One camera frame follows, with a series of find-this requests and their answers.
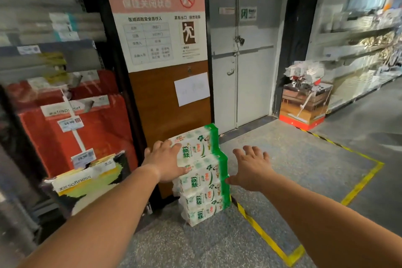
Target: stack of tissue packs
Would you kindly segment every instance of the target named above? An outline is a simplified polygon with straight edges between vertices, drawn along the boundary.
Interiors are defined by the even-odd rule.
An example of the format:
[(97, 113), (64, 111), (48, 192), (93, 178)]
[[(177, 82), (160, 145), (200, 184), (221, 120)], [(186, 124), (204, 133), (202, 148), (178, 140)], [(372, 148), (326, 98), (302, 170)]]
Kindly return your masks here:
[(214, 124), (171, 138), (181, 143), (179, 167), (190, 167), (188, 174), (173, 181), (173, 193), (180, 196), (182, 217), (195, 226), (230, 205), (228, 157), (220, 151), (218, 129)]

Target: door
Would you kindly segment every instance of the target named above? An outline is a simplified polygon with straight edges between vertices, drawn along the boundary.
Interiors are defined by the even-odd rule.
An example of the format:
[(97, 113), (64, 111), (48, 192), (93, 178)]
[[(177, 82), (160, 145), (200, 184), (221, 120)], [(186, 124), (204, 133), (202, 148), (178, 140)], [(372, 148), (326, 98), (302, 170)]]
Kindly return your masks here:
[(215, 124), (223, 134), (236, 126), (236, 0), (209, 0), (209, 12)]
[(237, 125), (269, 114), (283, 0), (239, 0)]
[(219, 133), (269, 114), (284, 0), (209, 0)]

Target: forearm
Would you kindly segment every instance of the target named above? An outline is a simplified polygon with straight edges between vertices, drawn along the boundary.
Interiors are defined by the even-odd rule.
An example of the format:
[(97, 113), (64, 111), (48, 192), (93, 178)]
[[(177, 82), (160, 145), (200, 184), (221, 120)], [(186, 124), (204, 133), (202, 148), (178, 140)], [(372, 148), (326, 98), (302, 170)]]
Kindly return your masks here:
[(136, 169), (70, 218), (20, 268), (116, 267), (158, 180), (152, 168)]
[(260, 191), (320, 267), (401, 267), (402, 239), (332, 199), (270, 174)]

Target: yellow and black hazard tape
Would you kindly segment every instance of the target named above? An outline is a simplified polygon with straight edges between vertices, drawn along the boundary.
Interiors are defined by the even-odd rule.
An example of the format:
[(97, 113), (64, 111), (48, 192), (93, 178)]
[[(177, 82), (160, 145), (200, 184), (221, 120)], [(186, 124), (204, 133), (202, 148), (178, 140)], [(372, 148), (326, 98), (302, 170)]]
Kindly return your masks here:
[[(327, 141), (329, 143), (335, 144), (336, 146), (339, 146), (343, 149), (346, 149), (349, 152), (356, 153), (359, 156), (362, 156), (366, 159), (369, 159), (371, 161), (374, 161), (376, 163), (376, 166), (354, 187), (354, 189), (346, 195), (346, 197), (340, 202), (342, 205), (347, 206), (350, 204), (350, 202), (359, 194), (359, 192), (369, 183), (369, 181), (374, 177), (375, 174), (379, 172), (380, 169), (383, 168), (384, 163), (380, 162), (378, 160), (375, 160), (373, 158), (370, 158), (369, 156), (356, 152), (352, 149), (349, 149), (348, 147), (345, 147), (337, 142), (333, 142), (327, 138), (324, 138), (318, 134), (314, 134), (308, 130), (303, 130), (301, 128), (298, 128), (299, 130), (302, 130), (306, 133), (309, 133), (317, 138), (320, 138), (324, 141)], [(305, 253), (305, 249), (302, 245), (297, 247), (290, 255), (286, 255), (286, 253), (278, 246), (277, 243), (260, 227), (259, 224), (246, 212), (246, 210), (239, 204), (236, 199), (234, 199), (233, 196), (230, 196), (230, 199), (232, 203), (236, 206), (236, 208), (239, 210), (241, 215), (250, 223), (250, 225), (254, 228), (255, 231), (266, 241), (266, 243), (279, 255), (279, 257), (285, 262), (285, 264), (289, 267), (293, 266)]]

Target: white hanging strip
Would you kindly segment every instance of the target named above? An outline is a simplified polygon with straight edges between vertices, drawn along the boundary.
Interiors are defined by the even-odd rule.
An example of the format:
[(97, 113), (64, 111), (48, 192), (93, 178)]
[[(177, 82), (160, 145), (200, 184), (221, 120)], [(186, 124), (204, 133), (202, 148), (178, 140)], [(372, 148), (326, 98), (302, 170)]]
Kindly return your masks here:
[[(67, 99), (67, 97), (64, 95), (63, 90), (60, 90), (60, 91), (63, 93), (63, 100), (64, 100), (64, 102), (66, 102), (66, 103), (68, 104), (68, 106), (69, 106), (69, 111), (70, 111), (71, 117), (75, 117), (75, 113), (74, 113), (73, 107), (72, 107), (71, 104), (70, 104), (70, 101), (69, 101), (69, 100)], [(73, 132), (74, 138), (77, 140), (78, 146), (80, 147), (81, 151), (85, 152), (84, 143), (82, 142), (82, 140), (81, 140), (81, 138), (80, 138), (80, 136), (79, 136), (79, 134), (78, 134), (78, 132), (77, 132), (77, 129), (73, 129), (72, 132)]]

